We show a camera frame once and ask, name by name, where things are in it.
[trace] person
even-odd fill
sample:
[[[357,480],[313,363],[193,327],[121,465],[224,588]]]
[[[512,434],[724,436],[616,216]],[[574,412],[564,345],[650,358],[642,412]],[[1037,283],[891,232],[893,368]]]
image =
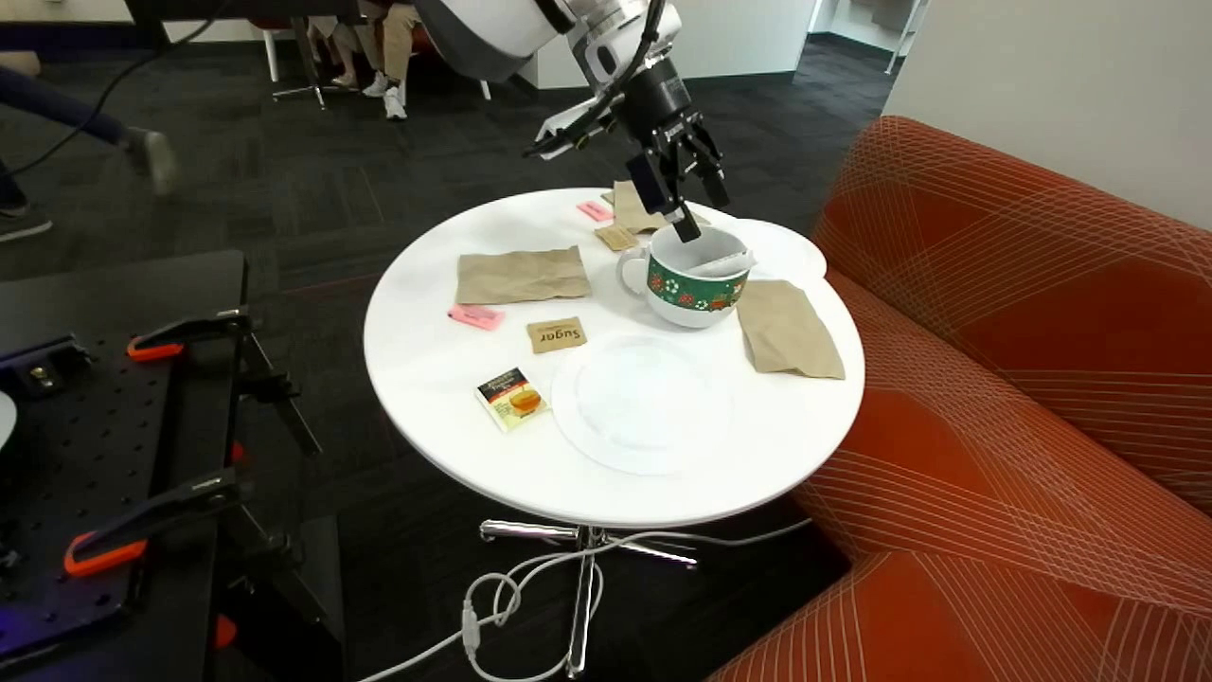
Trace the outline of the person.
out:
[[[342,71],[334,75],[334,88],[353,91],[357,88],[357,38],[353,28],[342,24],[338,14],[311,14],[305,21],[305,38],[313,45],[313,53],[320,58],[320,64],[338,64]]]
[[[376,69],[376,84],[362,96],[382,99],[385,117],[410,117],[410,62],[421,14],[410,0],[359,0],[359,14],[378,28],[359,36]]]
[[[94,114],[85,103],[34,75],[21,75],[6,64],[0,64],[0,108],[15,108],[36,117],[84,128],[85,138],[121,148],[131,171],[150,182],[156,197],[171,197],[178,187],[172,148],[156,128],[135,128],[135,125],[121,125],[108,114]],[[10,171],[0,163],[0,243],[31,238],[49,226],[51,219],[25,201]]]

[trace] green label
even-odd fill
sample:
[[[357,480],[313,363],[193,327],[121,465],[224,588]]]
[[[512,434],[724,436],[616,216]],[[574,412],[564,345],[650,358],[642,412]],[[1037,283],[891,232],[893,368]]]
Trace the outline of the green label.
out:
[[[647,262],[647,291],[685,312],[724,312],[747,291],[747,276],[732,281],[690,281],[656,258]]]

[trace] napkin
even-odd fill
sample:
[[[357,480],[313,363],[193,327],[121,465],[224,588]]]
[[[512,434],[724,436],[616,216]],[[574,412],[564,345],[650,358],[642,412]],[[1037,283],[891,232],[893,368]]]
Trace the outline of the napkin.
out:
[[[626,226],[626,232],[660,232],[666,226],[671,219],[666,216],[650,216],[636,192],[633,182],[612,182],[612,192],[609,192],[609,206],[612,206],[612,226]]]
[[[458,258],[458,306],[584,301],[587,291],[574,247]]]
[[[607,243],[609,254],[628,254],[628,252],[638,247],[636,232],[626,232],[626,226],[612,226],[612,223],[598,226],[594,237]]]
[[[738,305],[748,363],[763,374],[845,378],[837,345],[786,281],[748,281]]]

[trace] paper plate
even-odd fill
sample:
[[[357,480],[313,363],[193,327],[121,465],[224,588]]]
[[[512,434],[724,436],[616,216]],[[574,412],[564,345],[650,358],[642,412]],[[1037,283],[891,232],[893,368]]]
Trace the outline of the paper plate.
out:
[[[607,341],[556,383],[556,425],[594,461],[619,474],[677,474],[704,461],[728,427],[728,392],[712,363],[675,345]]]

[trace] red couch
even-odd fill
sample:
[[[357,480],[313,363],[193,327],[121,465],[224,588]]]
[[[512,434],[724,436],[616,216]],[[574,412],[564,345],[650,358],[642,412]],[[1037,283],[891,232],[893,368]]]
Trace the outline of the red couch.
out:
[[[814,226],[867,398],[852,573],[715,677],[1212,677],[1212,232],[910,117]]]

